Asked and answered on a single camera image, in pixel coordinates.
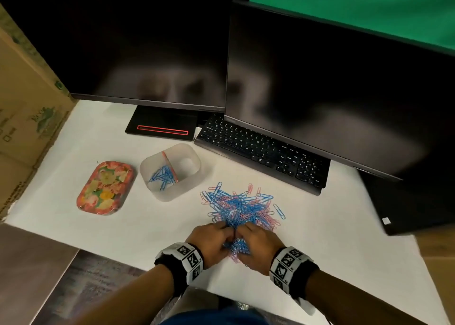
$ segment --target table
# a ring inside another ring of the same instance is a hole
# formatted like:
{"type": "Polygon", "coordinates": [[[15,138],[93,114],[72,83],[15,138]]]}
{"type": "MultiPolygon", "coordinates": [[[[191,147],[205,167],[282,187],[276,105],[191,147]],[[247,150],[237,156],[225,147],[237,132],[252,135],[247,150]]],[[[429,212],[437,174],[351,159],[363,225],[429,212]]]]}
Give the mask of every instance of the table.
{"type": "MultiPolygon", "coordinates": [[[[139,176],[117,213],[97,216],[78,210],[77,195],[100,162],[116,160],[138,168],[146,157],[179,143],[126,134],[134,109],[80,101],[6,222],[147,270],[159,250],[210,222],[210,208],[201,204],[199,192],[219,181],[228,192],[243,192],[252,183],[274,195],[286,215],[276,230],[285,244],[429,325],[449,323],[414,236],[385,235],[357,171],[337,162],[331,163],[327,187],[314,196],[189,142],[204,173],[194,189],[160,202],[139,176]]],[[[195,285],[303,324],[327,324],[319,312],[306,314],[268,277],[231,259],[204,271],[195,285]]]]}

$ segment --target pile of paper clips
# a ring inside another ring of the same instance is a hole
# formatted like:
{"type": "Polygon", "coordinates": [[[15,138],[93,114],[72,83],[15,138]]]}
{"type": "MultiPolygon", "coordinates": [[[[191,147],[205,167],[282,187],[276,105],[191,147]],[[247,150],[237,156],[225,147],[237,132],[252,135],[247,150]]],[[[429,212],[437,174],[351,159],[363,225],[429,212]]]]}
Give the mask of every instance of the pile of paper clips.
{"type": "MultiPolygon", "coordinates": [[[[267,230],[275,230],[280,225],[280,221],[272,218],[275,211],[270,209],[270,204],[273,195],[261,193],[261,188],[258,188],[256,195],[251,196],[253,185],[248,185],[248,190],[242,194],[228,194],[221,189],[222,183],[219,182],[215,187],[210,187],[209,191],[202,191],[202,204],[210,205],[213,209],[208,213],[209,217],[213,217],[212,222],[225,221],[227,226],[237,228],[246,222],[252,222],[267,230]]],[[[276,212],[282,219],[286,216],[278,207],[273,204],[276,212]]],[[[235,239],[230,245],[231,257],[237,263],[237,253],[249,254],[246,242],[243,239],[235,239]]]]}
{"type": "Polygon", "coordinates": [[[176,183],[176,181],[174,179],[174,175],[168,166],[163,166],[160,169],[158,169],[156,172],[154,172],[153,175],[151,176],[149,182],[153,182],[153,181],[157,181],[157,180],[162,181],[160,192],[162,190],[164,190],[167,185],[169,185],[169,184],[173,185],[176,183]]]}

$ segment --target keyboard spacebar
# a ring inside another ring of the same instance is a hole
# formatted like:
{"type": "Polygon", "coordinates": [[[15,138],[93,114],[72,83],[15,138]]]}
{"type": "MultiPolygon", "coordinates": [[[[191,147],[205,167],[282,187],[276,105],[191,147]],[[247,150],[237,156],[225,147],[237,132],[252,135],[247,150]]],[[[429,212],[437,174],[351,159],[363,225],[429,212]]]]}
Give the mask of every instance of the keyboard spacebar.
{"type": "Polygon", "coordinates": [[[226,150],[229,150],[229,151],[232,151],[232,152],[235,152],[236,154],[238,155],[241,155],[243,157],[246,157],[246,158],[251,158],[251,154],[248,154],[247,152],[244,152],[240,149],[237,149],[235,147],[232,147],[226,143],[221,143],[220,145],[223,149],[226,149],[226,150]]]}

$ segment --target green backdrop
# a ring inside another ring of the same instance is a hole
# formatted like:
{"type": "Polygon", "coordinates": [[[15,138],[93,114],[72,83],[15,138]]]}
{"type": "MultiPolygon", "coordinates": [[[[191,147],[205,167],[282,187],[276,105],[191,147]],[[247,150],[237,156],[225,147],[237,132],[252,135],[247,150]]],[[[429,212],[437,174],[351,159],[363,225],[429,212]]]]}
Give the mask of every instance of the green backdrop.
{"type": "Polygon", "coordinates": [[[455,49],[455,0],[251,0],[455,49]]]}

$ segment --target translucent white container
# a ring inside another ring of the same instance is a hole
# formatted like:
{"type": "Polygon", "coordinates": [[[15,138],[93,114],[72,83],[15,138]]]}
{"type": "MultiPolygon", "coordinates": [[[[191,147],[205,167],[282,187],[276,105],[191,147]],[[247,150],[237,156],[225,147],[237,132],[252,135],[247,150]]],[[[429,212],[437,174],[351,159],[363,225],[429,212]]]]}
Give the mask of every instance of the translucent white container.
{"type": "Polygon", "coordinates": [[[158,200],[170,201],[199,184],[201,160],[190,145],[180,143],[145,158],[139,172],[158,200]]]}

